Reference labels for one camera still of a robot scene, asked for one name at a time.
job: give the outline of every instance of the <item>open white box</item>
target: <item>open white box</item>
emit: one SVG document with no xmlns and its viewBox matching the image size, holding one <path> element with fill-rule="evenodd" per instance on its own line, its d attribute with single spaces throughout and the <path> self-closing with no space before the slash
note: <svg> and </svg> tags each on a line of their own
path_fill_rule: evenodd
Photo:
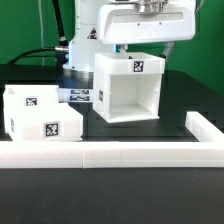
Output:
<svg viewBox="0 0 224 224">
<path fill-rule="evenodd" d="M 10 110 L 13 141 L 81 141 L 83 117 L 67 103 Z"/>
<path fill-rule="evenodd" d="M 95 55 L 93 109 L 108 123 L 158 119 L 165 60 L 145 53 Z"/>
<path fill-rule="evenodd" d="M 8 114 L 11 110 L 17 107 L 58 103 L 58 92 L 57 85 L 6 85 L 3 94 L 5 133 L 10 129 Z"/>
</svg>

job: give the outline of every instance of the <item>black tabletop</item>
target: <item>black tabletop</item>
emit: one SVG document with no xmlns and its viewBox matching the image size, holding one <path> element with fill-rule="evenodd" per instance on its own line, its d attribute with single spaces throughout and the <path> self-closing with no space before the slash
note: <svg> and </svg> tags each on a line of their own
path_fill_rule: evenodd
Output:
<svg viewBox="0 0 224 224">
<path fill-rule="evenodd" d="M 35 66 L 0 66 L 0 94 L 5 84 L 92 88 L 91 80 Z M 223 98 L 176 71 L 163 75 L 159 120 L 108 124 L 91 104 L 71 106 L 84 116 L 84 141 L 197 141 L 184 127 L 187 111 L 224 128 Z M 10 140 L 0 116 L 0 138 Z M 223 169 L 0 170 L 1 223 L 214 224 L 224 222 L 223 208 Z"/>
</svg>

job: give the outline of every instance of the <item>green backdrop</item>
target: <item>green backdrop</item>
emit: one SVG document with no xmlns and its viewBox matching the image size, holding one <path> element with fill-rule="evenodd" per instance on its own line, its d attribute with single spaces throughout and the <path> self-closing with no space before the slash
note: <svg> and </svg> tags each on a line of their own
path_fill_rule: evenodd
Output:
<svg viewBox="0 0 224 224">
<path fill-rule="evenodd" d="M 74 0 L 59 0 L 66 37 L 74 36 Z M 191 41 L 176 42 L 167 69 L 188 73 L 224 96 L 224 1 L 206 0 L 197 14 L 197 34 Z M 0 1 L 0 64 L 28 50 L 41 47 L 38 0 Z M 51 0 L 42 0 L 45 46 L 58 44 Z M 158 55 L 162 44 L 131 45 L 129 51 Z M 19 64 L 41 65 L 40 59 L 23 59 Z M 45 64 L 54 65 L 54 59 Z"/>
</svg>

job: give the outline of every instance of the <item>white border strip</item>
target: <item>white border strip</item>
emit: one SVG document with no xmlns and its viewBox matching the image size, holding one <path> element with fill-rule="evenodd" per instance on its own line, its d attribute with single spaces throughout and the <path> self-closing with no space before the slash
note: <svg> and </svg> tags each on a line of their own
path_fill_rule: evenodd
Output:
<svg viewBox="0 0 224 224">
<path fill-rule="evenodd" d="M 224 134 L 198 112 L 187 112 L 185 126 L 200 142 L 224 142 Z"/>
<path fill-rule="evenodd" d="M 206 142 L 0 142 L 0 168 L 224 167 L 224 135 L 197 112 L 187 128 Z"/>
</svg>

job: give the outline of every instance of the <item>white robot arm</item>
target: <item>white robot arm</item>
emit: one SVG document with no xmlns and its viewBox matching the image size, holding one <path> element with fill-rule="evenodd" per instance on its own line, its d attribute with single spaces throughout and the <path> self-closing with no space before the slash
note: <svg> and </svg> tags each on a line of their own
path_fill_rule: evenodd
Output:
<svg viewBox="0 0 224 224">
<path fill-rule="evenodd" d="M 64 68 L 93 72 L 95 53 L 116 45 L 189 40 L 196 0 L 75 0 L 76 33 Z"/>
</svg>

